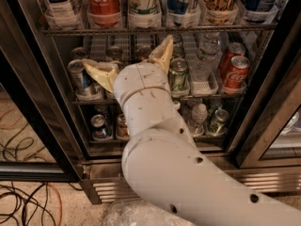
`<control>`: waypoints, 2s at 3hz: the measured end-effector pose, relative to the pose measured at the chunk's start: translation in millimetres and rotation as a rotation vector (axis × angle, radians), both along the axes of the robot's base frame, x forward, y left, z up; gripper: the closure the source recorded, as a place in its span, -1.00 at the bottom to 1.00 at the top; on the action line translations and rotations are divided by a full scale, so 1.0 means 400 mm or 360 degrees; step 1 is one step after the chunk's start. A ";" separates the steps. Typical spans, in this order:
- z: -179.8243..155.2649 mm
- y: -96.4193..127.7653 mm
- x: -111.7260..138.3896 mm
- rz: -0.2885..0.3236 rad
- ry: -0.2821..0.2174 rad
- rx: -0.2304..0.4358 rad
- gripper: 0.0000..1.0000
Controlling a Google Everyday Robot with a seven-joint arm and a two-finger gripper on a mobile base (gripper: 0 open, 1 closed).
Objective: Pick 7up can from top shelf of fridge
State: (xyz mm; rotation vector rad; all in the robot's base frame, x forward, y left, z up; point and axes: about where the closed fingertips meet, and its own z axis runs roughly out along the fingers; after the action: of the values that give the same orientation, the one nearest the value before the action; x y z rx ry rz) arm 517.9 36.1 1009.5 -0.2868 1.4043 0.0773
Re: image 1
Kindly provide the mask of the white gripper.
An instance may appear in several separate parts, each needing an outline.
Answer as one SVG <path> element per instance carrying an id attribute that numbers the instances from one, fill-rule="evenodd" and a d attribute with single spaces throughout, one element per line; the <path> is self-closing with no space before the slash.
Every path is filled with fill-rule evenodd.
<path id="1" fill-rule="evenodd" d="M 105 90 L 113 92 L 121 106 L 135 93 L 143 89 L 163 89 L 170 92 L 167 75 L 173 54 L 173 37 L 166 36 L 149 55 L 154 63 L 141 62 L 125 67 L 119 73 L 119 66 L 113 62 L 97 62 L 83 59 L 87 74 Z"/>

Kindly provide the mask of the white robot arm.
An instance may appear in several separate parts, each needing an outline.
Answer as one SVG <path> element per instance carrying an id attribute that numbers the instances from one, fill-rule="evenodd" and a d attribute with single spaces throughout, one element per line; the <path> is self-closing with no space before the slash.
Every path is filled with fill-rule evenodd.
<path id="1" fill-rule="evenodd" d="M 112 92 L 130 140 L 122 171 L 143 200 L 198 226 L 301 226 L 301 212 L 237 182 L 202 154 L 175 108 L 167 82 L 173 39 L 119 69 L 86 59 L 87 73 Z"/>

